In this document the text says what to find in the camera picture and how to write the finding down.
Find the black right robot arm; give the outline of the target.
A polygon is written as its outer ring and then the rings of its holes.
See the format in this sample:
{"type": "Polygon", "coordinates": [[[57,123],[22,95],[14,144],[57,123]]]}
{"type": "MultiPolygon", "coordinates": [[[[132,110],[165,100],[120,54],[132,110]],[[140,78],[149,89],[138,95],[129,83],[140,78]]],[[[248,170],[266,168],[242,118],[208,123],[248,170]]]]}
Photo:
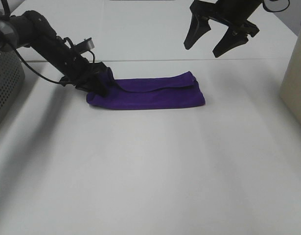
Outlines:
{"type": "Polygon", "coordinates": [[[225,35],[213,49],[216,58],[229,50],[244,45],[248,36],[254,37],[258,27],[248,21],[250,15],[263,3],[261,0],[218,0],[215,3],[195,0],[190,6],[192,13],[189,31],[184,41],[189,50],[208,31],[211,30],[209,20],[228,27],[225,35]]]}

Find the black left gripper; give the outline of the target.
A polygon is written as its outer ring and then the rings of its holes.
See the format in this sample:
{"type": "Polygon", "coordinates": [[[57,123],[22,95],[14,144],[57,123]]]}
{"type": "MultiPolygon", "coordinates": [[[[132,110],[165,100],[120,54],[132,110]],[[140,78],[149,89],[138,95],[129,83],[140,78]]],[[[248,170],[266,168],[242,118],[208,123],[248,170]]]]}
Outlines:
{"type": "Polygon", "coordinates": [[[60,85],[73,85],[77,90],[102,97],[108,94],[104,85],[115,83],[111,68],[102,62],[91,63],[80,58],[74,61],[59,60],[59,71],[64,75],[59,81],[60,85]]]}

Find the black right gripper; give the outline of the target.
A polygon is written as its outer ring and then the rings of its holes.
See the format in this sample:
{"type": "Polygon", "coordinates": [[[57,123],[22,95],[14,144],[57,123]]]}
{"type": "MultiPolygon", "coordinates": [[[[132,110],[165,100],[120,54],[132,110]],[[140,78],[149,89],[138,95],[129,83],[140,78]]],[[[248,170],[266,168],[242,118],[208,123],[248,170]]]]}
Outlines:
{"type": "Polygon", "coordinates": [[[216,58],[235,47],[248,42],[248,34],[257,34],[258,27],[248,21],[250,15],[260,6],[258,0],[218,0],[215,3],[195,0],[190,6],[191,23],[184,41],[186,50],[208,31],[211,30],[209,20],[228,26],[223,38],[213,49],[216,58]]]}

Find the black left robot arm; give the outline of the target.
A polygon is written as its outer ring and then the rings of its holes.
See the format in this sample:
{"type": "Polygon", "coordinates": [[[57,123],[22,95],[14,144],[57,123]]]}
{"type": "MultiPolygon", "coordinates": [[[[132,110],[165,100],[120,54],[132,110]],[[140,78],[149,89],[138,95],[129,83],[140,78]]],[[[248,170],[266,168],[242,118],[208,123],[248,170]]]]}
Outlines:
{"type": "Polygon", "coordinates": [[[91,38],[75,45],[69,37],[58,36],[37,11],[26,11],[20,16],[8,16],[0,11],[0,51],[17,52],[21,47],[33,48],[61,72],[63,77],[58,85],[73,85],[78,90],[102,97],[109,93],[103,79],[107,66],[83,57],[83,53],[94,48],[91,38]]]}

